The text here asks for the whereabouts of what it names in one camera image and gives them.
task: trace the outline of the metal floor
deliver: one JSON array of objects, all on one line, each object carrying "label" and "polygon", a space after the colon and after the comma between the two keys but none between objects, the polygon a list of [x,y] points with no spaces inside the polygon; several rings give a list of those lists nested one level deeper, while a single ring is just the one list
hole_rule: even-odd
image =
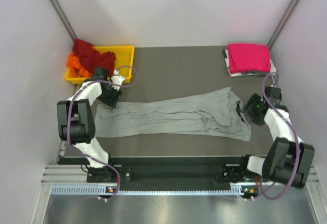
[{"label": "metal floor", "polygon": [[[276,186],[270,194],[276,195],[283,188]],[[107,204],[97,199],[77,203],[83,198],[52,195],[55,215],[72,205],[75,208],[55,219],[48,207],[44,224],[318,224],[306,189],[291,189],[277,201],[261,197],[254,202],[232,196],[117,196]]]},{"label": "metal floor", "polygon": [[[224,46],[136,48],[134,67],[139,72],[139,82],[132,88],[124,89],[121,101],[162,101],[209,93],[228,86],[244,102],[255,92],[261,94],[262,77],[229,77],[223,49]],[[94,115],[96,106],[97,102],[92,107]],[[125,157],[265,155],[272,144],[266,125],[252,125],[251,141],[248,142],[226,137],[177,134],[98,140],[112,156]]]}]

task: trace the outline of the pink cloth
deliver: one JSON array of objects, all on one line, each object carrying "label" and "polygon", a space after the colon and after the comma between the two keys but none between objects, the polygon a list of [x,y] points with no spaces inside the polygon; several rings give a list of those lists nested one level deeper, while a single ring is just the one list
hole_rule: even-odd
[{"label": "pink cloth", "polygon": [[229,44],[227,50],[230,73],[270,72],[268,46],[261,44]]}]

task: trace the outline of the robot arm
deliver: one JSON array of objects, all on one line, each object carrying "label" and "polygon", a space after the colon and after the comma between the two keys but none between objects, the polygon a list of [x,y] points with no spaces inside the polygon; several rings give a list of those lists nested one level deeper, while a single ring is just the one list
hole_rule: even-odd
[{"label": "robot arm", "polygon": [[[270,91],[271,89],[279,90],[277,94],[280,94],[279,100],[281,99],[280,89],[267,88]],[[266,104],[262,99],[256,99],[255,103],[253,103],[253,99],[252,101],[250,99],[250,102],[255,106],[249,111],[249,115],[255,121],[261,121],[260,118],[263,118],[264,122],[260,122],[260,125],[264,123],[268,125],[274,143],[265,158],[251,155],[243,157],[240,168],[242,171],[256,173],[266,180],[287,184],[292,174],[296,155],[294,134],[285,122],[285,120],[291,122],[288,110],[286,107],[278,104],[280,107],[283,107],[283,109],[278,109],[284,117],[282,119],[273,109],[264,109]],[[311,145],[304,144],[299,137],[298,142],[300,143],[300,160],[291,186],[303,188],[309,175],[315,151]]]},{"label": "robot arm", "polygon": [[[91,168],[103,168],[93,159],[101,162],[109,163],[110,156],[105,152],[97,139],[95,138],[96,128],[94,118],[91,111],[91,105],[98,98],[110,107],[115,107],[117,101],[122,95],[120,86],[125,78],[120,76],[115,70],[114,76],[111,78],[113,85],[94,83],[95,80],[107,80],[108,71],[104,68],[95,68],[94,76],[84,82],[80,89],[83,90],[75,99],[72,111],[71,120],[71,144],[78,148],[83,154],[90,155],[88,160]],[[67,140],[67,118],[68,108],[73,97],[66,101],[60,101],[57,104],[58,130],[62,140]]]}]

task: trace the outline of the yellow tray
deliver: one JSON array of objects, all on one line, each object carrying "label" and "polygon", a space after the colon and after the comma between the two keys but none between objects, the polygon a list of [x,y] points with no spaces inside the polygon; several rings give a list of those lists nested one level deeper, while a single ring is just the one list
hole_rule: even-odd
[{"label": "yellow tray", "polygon": [[[116,54],[116,60],[114,62],[114,68],[117,69],[124,65],[133,66],[134,59],[134,47],[131,45],[124,46],[95,46],[98,52],[113,52]],[[132,69],[125,67],[119,70],[119,74],[126,78],[124,83],[130,83],[132,78]],[[65,80],[73,84],[82,84],[87,78],[72,76],[72,72],[67,68]]]}]

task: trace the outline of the purple cable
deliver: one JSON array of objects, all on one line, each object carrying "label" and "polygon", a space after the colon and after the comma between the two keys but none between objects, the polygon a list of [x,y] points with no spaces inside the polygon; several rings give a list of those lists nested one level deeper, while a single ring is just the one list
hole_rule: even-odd
[{"label": "purple cable", "polygon": [[[136,74],[136,79],[135,81],[132,83],[132,84],[129,84],[129,85],[117,85],[117,84],[114,84],[113,82],[111,81],[105,81],[105,80],[95,80],[95,81],[91,81],[89,82],[86,86],[89,86],[89,85],[92,85],[92,84],[95,84],[95,83],[104,83],[104,84],[108,84],[108,85],[115,85],[115,86],[119,86],[119,87],[123,87],[123,88],[129,88],[129,87],[132,87],[134,86],[137,82],[138,82],[138,72],[137,70],[132,67],[132,66],[128,66],[128,65],[125,65],[125,66],[121,66],[119,67],[117,70],[123,68],[123,67],[129,67],[129,68],[132,68]],[[109,167],[110,169],[112,169],[115,174],[117,175],[117,179],[118,179],[118,182],[117,182],[117,188],[115,190],[115,192],[113,193],[113,195],[108,198],[108,201],[111,201],[115,196],[116,194],[118,193],[119,191],[119,188],[120,188],[120,184],[121,184],[121,176],[119,174],[119,172],[116,170],[116,168],[114,168],[113,166],[111,166],[110,164],[108,163],[105,163],[105,162],[101,162],[100,160],[96,159],[96,158],[93,158],[91,157],[90,155],[88,154],[84,154],[84,153],[80,153],[78,150],[76,150],[75,148],[72,147],[72,144],[71,144],[71,122],[72,122],[72,110],[73,110],[73,103],[75,101],[75,99],[83,92],[83,89],[79,89],[75,95],[72,97],[72,100],[71,100],[71,103],[69,105],[69,108],[68,108],[68,119],[67,119],[67,145],[68,145],[68,148],[78,154],[78,155],[82,155],[82,156],[85,156],[87,158],[92,158],[92,160],[96,161],[97,163],[99,164],[103,164],[107,167]],[[79,201],[77,201],[75,204],[73,204],[68,210],[64,211],[62,214],[58,215],[58,216],[54,216],[54,210],[53,210],[53,207],[51,209],[52,211],[52,214],[54,216],[54,218],[61,218],[63,217],[65,214],[67,214],[67,212],[69,210],[71,210],[72,208],[74,208],[77,204],[79,204],[80,202],[83,202],[84,200],[87,200],[87,199],[90,199],[90,198],[96,198],[97,196],[89,196],[89,197],[86,197],[86,198],[83,198]]]},{"label": "purple cable", "polygon": [[269,74],[267,74],[266,76],[265,76],[265,78],[264,78],[264,80],[262,81],[262,85],[261,85],[261,89],[262,89],[262,94],[263,94],[263,97],[264,97],[264,99],[266,100],[266,102],[268,103],[268,105],[278,114],[278,116],[280,117],[280,118],[282,118],[284,121],[285,121],[285,123],[289,126],[289,128],[292,130],[292,132],[293,132],[293,134],[294,134],[294,139],[295,139],[295,148],[296,148],[296,155],[295,155],[295,162],[294,162],[294,167],[293,167],[293,170],[292,170],[292,174],[291,174],[291,177],[290,177],[290,179],[288,180],[288,183],[286,184],[286,186],[285,186],[285,188],[281,191],[281,193],[280,194],[278,194],[278,195],[276,195],[276,196],[273,196],[273,197],[271,197],[271,196],[268,196],[267,194],[266,194],[266,191],[268,190],[268,189],[270,189],[270,187],[269,188],[267,188],[267,189],[265,189],[265,190],[263,190],[262,189],[262,179],[260,180],[260,189],[261,189],[261,194],[265,197],[265,198],[267,198],[267,199],[269,199],[269,200],[277,200],[277,199],[279,199],[280,197],[282,197],[285,193],[286,193],[286,191],[291,187],[291,185],[292,185],[292,183],[293,183],[293,180],[294,180],[294,178],[295,178],[295,175],[296,175],[296,171],[297,171],[297,168],[298,168],[298,164],[299,164],[299,161],[300,161],[300,145],[299,145],[299,141],[298,141],[298,138],[297,138],[297,133],[296,133],[296,131],[295,131],[295,129],[294,129],[294,127],[293,127],[293,125],[290,123],[290,122],[288,122],[284,117],[283,117],[283,115],[276,109],[276,107],[271,103],[271,101],[269,100],[269,98],[266,96],[266,94],[265,94],[265,86],[266,86],[266,82],[267,82],[267,80],[268,80],[268,78],[270,77],[270,76],[272,76],[272,75],[276,75],[276,77],[277,77],[277,80],[278,80],[278,75],[275,73],[275,72],[271,72],[271,73],[269,73]]},{"label": "purple cable", "polygon": [[262,181],[263,181],[263,178],[260,178],[259,189],[261,192],[256,197],[254,197],[254,199],[257,199],[260,196],[266,197],[264,194],[276,184],[276,182],[273,182],[269,187],[267,187],[266,189],[263,189]]}]

